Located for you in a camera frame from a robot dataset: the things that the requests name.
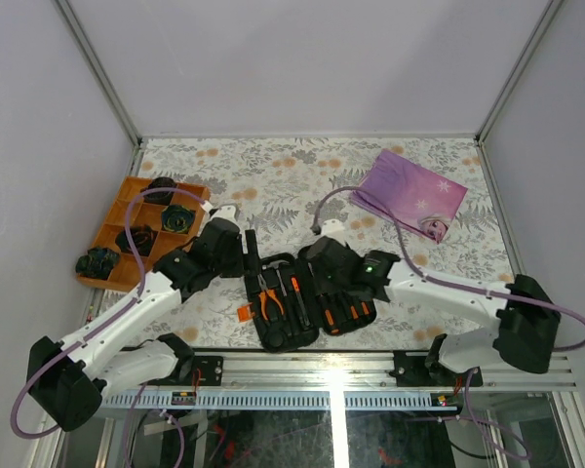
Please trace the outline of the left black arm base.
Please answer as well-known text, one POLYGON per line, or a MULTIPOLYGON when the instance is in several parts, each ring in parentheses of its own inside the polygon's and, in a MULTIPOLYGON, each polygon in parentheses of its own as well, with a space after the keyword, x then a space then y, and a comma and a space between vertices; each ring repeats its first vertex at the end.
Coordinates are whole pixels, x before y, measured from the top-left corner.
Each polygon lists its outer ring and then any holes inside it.
POLYGON ((224 358, 206 355, 181 358, 169 380, 174 385, 214 387, 220 386, 223 376, 224 358))

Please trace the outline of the orange handled pliers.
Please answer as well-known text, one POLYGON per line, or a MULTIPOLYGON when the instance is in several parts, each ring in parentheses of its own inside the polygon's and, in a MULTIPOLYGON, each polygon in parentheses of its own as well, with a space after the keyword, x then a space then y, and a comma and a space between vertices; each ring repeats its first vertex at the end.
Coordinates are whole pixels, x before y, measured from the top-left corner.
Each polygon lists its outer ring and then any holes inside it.
POLYGON ((278 298, 275 290, 268 287, 262 274, 257 275, 257 281, 260 287, 260 293, 258 297, 262 319, 266 323, 269 323, 271 321, 271 313, 274 313, 277 319, 284 316, 284 306, 278 298))

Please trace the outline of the orange metal file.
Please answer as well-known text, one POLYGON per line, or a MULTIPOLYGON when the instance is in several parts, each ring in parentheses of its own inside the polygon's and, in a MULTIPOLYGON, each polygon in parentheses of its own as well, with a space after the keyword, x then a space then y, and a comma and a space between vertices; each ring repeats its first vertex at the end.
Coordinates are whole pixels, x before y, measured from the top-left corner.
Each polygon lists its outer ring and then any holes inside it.
POLYGON ((303 295, 301 293, 299 282, 295 276, 291 276, 291 282, 292 282, 292 287, 293 287, 293 290, 295 292, 295 296, 296 296, 296 299, 297 299, 297 302, 299 305, 301 322, 303 323, 303 325, 305 327, 310 327, 311 322, 310 322, 310 319, 309 319, 309 316, 307 313, 307 309, 305 307, 305 303, 303 301, 303 295))

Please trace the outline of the black handled screwdriver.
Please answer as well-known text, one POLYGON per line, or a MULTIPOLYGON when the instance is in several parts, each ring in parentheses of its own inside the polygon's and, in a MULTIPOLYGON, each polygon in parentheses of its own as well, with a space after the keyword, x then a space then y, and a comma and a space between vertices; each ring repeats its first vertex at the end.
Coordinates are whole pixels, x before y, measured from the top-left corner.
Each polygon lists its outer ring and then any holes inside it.
POLYGON ((337 327, 336 322, 334 320, 330 301, 325 295, 321 296, 321 300, 322 300, 322 307, 324 309, 325 318, 326 318, 326 321, 328 324, 329 333, 336 334, 339 332, 339 328, 337 327))

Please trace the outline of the black plastic tool case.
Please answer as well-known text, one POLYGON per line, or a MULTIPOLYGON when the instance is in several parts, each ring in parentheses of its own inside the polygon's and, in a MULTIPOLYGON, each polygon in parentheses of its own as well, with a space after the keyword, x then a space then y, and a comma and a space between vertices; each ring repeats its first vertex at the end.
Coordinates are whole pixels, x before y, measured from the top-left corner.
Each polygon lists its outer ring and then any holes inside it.
POLYGON ((351 300, 362 300, 354 298, 345 292, 336 294, 317 294, 312 284, 312 278, 308 265, 299 257, 290 253, 278 253, 261 259, 261 273, 269 288, 275 290, 282 302, 285 315, 277 319, 271 313, 271 321, 266 323, 260 313, 259 293, 260 287, 257 278, 249 278, 244 275, 244 284, 247 296, 247 303, 237 309, 238 319, 241 323, 251 322, 257 332, 262 348, 269 353, 292 352, 299 348, 314 343, 321 332, 328 336, 341 336, 349 332, 355 332, 372 324, 376 317, 376 307, 373 302, 366 301, 370 315, 363 315, 358 321, 352 317, 350 305, 351 300), (282 276, 288 292, 287 297, 282 297, 279 291, 278 280, 273 271, 265 269, 267 263, 275 260, 284 260, 288 263, 282 267, 282 276), (303 301, 311 322, 310 327, 305 327, 301 322, 299 305, 293 290, 291 276, 295 276, 299 282, 303 301), (331 304, 331 312, 339 332, 329 333, 328 324, 322 307, 321 296, 325 295, 331 304))

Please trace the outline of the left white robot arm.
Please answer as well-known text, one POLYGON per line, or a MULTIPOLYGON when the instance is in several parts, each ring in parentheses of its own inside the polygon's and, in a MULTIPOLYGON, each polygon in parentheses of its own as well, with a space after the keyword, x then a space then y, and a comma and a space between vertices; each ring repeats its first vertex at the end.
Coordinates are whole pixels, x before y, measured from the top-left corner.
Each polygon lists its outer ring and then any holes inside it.
POLYGON ((194 353, 174 333, 135 349, 128 343, 217 277, 244 272, 237 208, 215 210, 188 251, 163 255, 144 280, 87 326, 60 341, 47 336, 30 349, 26 388, 33 400, 70 432, 98 411, 103 399, 150 381, 183 384, 194 372, 194 353))

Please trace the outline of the small claw hammer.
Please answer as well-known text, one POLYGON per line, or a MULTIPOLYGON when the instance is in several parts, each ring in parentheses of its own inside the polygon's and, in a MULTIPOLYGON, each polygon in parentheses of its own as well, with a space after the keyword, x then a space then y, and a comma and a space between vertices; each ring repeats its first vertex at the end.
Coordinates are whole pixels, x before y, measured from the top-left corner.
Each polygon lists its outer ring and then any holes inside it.
POLYGON ((286 286, 285 286, 285 283, 283 280, 283 276, 282 276, 282 267, 287 266, 287 265, 288 265, 288 263, 284 260, 275 260, 275 261, 271 261, 271 262, 267 263, 265 266, 266 270, 273 271, 273 273, 277 277, 279 291, 281 292, 282 297, 288 296, 288 292, 287 292, 287 289, 286 289, 286 286))

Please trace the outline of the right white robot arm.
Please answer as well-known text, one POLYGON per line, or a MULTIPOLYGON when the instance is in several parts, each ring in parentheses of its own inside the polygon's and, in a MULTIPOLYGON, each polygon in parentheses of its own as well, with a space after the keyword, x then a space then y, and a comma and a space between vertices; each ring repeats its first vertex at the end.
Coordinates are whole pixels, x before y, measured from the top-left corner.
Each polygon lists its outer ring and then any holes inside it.
POLYGON ((395 254, 357 254, 322 236, 301 251, 318 288, 361 300, 411 302, 477 324, 474 331, 440 336, 425 360, 427 377, 447 384, 471 368, 505 363, 519 371, 544 374, 550 366, 560 312, 531 277, 484 283, 419 270, 395 254))

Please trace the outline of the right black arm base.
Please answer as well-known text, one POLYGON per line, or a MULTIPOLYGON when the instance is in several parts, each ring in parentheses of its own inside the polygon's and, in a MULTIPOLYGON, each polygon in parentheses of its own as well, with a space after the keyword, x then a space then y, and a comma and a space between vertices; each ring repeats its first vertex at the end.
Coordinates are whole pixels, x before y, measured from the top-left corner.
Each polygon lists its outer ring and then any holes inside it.
POLYGON ((445 333, 437 335, 431 348, 423 351, 394 351, 393 369, 388 372, 398 387, 454 387, 465 384, 468 370, 455 372, 439 362, 441 345, 447 338, 445 333))

